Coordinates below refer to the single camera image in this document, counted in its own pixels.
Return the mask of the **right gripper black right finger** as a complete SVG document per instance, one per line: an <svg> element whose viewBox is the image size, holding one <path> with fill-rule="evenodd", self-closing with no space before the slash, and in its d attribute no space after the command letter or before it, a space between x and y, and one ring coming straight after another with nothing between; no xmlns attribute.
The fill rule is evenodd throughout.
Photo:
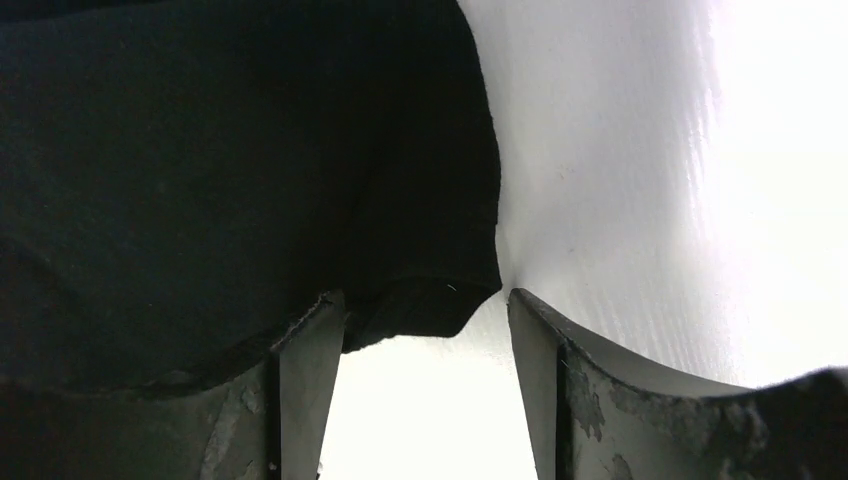
<svg viewBox="0 0 848 480"><path fill-rule="evenodd" d="M541 479L843 479L847 372L759 389L679 371L524 289L508 322Z"/></svg>

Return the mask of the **black t-shirt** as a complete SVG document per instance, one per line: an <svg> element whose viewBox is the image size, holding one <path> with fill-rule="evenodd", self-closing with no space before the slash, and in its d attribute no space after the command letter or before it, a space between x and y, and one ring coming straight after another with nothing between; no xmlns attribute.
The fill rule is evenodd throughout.
<svg viewBox="0 0 848 480"><path fill-rule="evenodd" d="M455 1L5 1L1 376L110 389L289 328L451 337L502 283Z"/></svg>

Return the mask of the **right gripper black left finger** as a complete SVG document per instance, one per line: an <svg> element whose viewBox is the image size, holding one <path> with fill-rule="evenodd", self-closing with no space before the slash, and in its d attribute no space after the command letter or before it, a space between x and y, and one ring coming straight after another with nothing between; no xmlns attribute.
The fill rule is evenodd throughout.
<svg viewBox="0 0 848 480"><path fill-rule="evenodd" d="M122 390L1 385L5 479L315 479L346 318L323 294L286 329Z"/></svg>

